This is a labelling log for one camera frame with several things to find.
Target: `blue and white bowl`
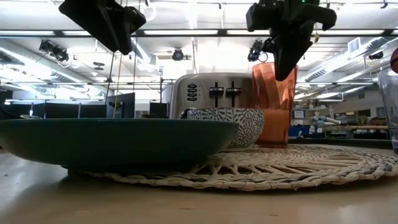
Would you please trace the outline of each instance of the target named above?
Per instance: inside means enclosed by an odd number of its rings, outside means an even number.
[[[254,144],[264,128],[264,112],[249,108],[195,109],[188,111],[187,118],[239,123],[238,133],[228,146],[235,149],[247,148]]]

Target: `woven placemat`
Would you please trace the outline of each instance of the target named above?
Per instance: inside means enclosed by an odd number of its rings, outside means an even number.
[[[187,173],[165,171],[128,176],[85,173],[116,182],[153,186],[245,191],[295,190],[320,184],[346,184],[356,180],[396,176],[398,158],[361,151],[294,145],[288,149],[253,147],[243,152],[222,152]]]

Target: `toaster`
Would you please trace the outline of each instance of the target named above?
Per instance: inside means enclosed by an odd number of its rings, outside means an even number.
[[[184,75],[173,85],[170,119],[185,118],[194,108],[252,108],[251,73]]]

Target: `wooden table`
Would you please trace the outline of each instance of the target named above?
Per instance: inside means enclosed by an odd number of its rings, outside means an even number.
[[[385,149],[361,150],[393,154]],[[298,192],[155,188],[68,177],[59,166],[0,152],[1,224],[387,224],[398,220],[397,206],[396,178]]]

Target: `clear glass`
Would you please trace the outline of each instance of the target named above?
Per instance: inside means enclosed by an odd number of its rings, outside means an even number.
[[[398,74],[391,69],[378,74],[381,96],[387,114],[392,148],[398,153]]]

